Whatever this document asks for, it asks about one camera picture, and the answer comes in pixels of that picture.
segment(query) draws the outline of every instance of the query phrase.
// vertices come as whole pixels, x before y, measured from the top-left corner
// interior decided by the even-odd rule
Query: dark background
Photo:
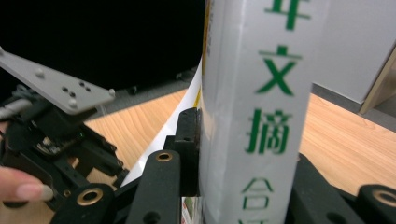
[[[205,0],[6,1],[0,46],[106,89],[154,85],[198,65]],[[0,100],[18,81],[0,70]]]

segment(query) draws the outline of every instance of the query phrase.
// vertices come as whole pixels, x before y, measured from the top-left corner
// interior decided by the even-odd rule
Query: fingernail
[[[16,195],[26,201],[49,201],[53,197],[53,191],[47,185],[24,184],[17,188]]]

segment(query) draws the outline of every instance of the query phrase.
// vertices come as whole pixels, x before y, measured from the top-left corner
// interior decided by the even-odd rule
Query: wooden table
[[[165,124],[185,91],[90,120],[87,125],[117,146],[129,169]],[[336,187],[356,194],[363,184],[396,189],[396,133],[311,95],[301,152]],[[91,182],[107,182],[94,173]],[[0,223],[49,223],[53,212],[44,203],[11,210],[0,205]]]

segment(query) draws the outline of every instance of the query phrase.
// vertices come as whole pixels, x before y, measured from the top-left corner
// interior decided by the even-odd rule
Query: hand
[[[2,133],[5,132],[6,128],[6,123],[0,123]],[[52,189],[43,185],[34,176],[20,170],[0,166],[0,201],[48,201],[52,197]]]

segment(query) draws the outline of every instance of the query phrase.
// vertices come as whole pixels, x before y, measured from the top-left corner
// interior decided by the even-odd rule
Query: light wood surface
[[[129,169],[138,161],[165,124],[185,91],[133,106],[87,125],[117,146]],[[383,184],[396,189],[396,133],[311,95],[301,152],[326,179],[356,194],[363,184]],[[92,182],[106,182],[92,174]],[[44,203],[29,203],[17,210],[0,206],[0,223],[49,223],[53,213]]]

